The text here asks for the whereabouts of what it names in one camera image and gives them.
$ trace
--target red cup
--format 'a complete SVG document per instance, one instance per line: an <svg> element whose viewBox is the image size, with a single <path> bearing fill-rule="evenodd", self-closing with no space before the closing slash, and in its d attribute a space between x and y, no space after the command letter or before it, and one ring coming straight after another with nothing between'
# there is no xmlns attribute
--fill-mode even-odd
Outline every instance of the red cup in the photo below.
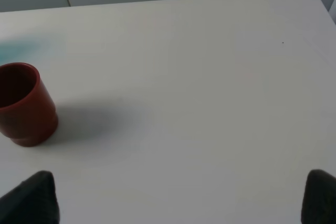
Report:
<svg viewBox="0 0 336 224"><path fill-rule="evenodd" d="M29 147L56 130L56 108L35 67L27 63L0 66L0 132Z"/></svg>

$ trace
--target table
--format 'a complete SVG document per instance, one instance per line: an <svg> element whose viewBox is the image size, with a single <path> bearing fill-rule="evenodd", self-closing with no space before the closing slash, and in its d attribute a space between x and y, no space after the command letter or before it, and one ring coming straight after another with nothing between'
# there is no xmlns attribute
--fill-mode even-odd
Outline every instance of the table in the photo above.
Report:
<svg viewBox="0 0 336 224"><path fill-rule="evenodd" d="M336 175L336 28L320 0L168 0L0 14L60 125L0 137L0 194L38 170L61 223L300 223Z"/></svg>

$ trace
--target cup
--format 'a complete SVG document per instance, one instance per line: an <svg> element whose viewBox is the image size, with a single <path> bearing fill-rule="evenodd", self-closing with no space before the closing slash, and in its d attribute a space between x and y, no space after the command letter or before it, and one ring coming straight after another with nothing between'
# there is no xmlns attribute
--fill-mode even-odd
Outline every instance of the cup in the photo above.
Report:
<svg viewBox="0 0 336 224"><path fill-rule="evenodd" d="M0 132L30 147L48 139L57 125L55 105L37 69L27 63L0 66Z"/></svg>

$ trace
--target white table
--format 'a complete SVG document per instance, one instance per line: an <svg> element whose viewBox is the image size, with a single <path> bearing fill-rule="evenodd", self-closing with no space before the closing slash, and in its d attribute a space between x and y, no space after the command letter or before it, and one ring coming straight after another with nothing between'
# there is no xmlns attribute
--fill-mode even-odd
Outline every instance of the white table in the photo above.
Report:
<svg viewBox="0 0 336 224"><path fill-rule="evenodd" d="M336 174L336 28L320 0L169 0L0 14L60 117L0 137L0 194L53 172L61 223L300 223Z"/></svg>

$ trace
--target cup rim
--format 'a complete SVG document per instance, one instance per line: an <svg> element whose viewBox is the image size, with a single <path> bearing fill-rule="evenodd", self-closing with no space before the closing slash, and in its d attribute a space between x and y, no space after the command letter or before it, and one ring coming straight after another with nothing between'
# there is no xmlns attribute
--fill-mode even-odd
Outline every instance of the cup rim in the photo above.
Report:
<svg viewBox="0 0 336 224"><path fill-rule="evenodd" d="M13 62L13 63L7 63L7 64L4 64L4 65L1 65L0 66L0 71L4 68L12 67L12 66L25 66L25 67L30 68L35 73L36 82L35 82L35 85L32 88L32 90L28 93L28 95L26 95L21 100L13 103L11 105L8 105L8 106L5 106L5 107L0 107L0 112L4 112L4 111L7 111L7 110L17 108L20 105L22 105L23 103L25 103L25 101L27 101L36 92L36 90L37 90L37 88L40 84L40 81L41 81L40 73L38 72L38 70L34 66L32 66L28 63L24 63L24 62Z"/></svg>

